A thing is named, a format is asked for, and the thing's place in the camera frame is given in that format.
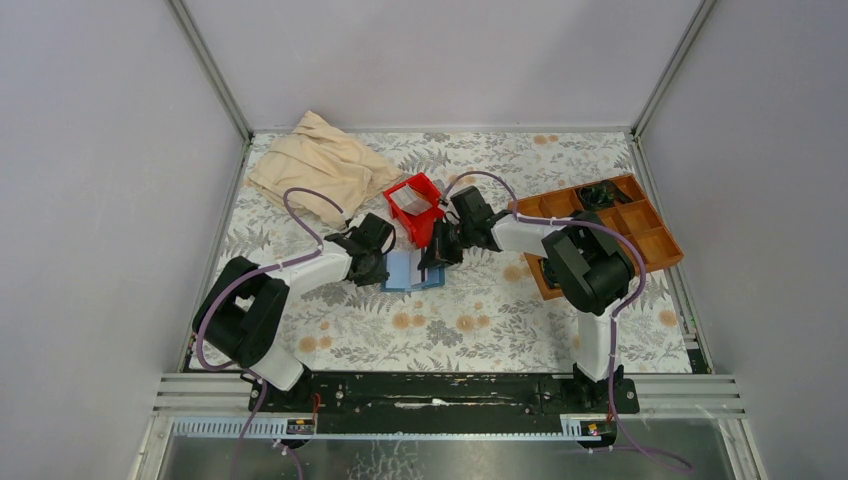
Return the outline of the blue card holder wallet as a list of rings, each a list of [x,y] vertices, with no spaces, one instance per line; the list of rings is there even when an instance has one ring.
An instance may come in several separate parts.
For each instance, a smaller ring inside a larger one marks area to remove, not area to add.
[[[389,274],[381,284],[383,292],[416,292],[445,285],[446,274],[443,267],[420,269],[423,249],[412,251],[393,250],[386,256]]]

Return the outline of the red plastic bin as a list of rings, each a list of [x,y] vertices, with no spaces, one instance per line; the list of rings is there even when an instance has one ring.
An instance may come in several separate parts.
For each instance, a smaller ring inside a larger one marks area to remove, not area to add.
[[[428,197],[432,207],[427,212],[417,216],[406,215],[389,199],[391,192],[406,184]],[[385,190],[383,197],[388,203],[391,218],[396,219],[404,228],[409,241],[419,248],[426,247],[430,243],[435,221],[445,216],[445,210],[440,205],[441,191],[436,184],[425,173],[420,172]]]

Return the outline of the wooden compartment tray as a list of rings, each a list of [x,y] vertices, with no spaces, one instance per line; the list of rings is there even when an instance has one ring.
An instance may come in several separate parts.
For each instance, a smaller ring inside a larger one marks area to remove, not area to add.
[[[527,197],[518,201],[518,210],[537,217],[595,212],[604,225],[623,234],[645,262],[648,284],[639,298],[640,308],[670,301],[669,286],[654,273],[677,265],[684,253],[633,175]]]

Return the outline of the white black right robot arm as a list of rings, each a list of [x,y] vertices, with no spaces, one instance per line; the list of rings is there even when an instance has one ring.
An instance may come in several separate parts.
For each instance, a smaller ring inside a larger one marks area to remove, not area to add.
[[[575,402],[597,412],[613,398],[620,367],[617,318],[637,297],[632,280],[646,281],[644,260],[632,241],[590,211],[542,218],[494,210],[475,187],[450,199],[455,220],[438,220],[424,248],[421,270],[462,262],[470,248],[541,257],[565,299],[578,312],[582,347],[574,357],[583,378],[573,386]]]

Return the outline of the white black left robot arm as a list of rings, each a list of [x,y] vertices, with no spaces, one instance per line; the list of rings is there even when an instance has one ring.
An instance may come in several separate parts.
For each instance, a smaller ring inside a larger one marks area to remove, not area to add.
[[[236,366],[272,386],[272,398],[288,411],[309,401],[308,368],[277,340],[286,302],[325,285],[358,287],[389,278],[385,254],[395,228],[368,213],[317,250],[260,266],[243,256],[228,261],[192,323],[195,356],[209,371]]]

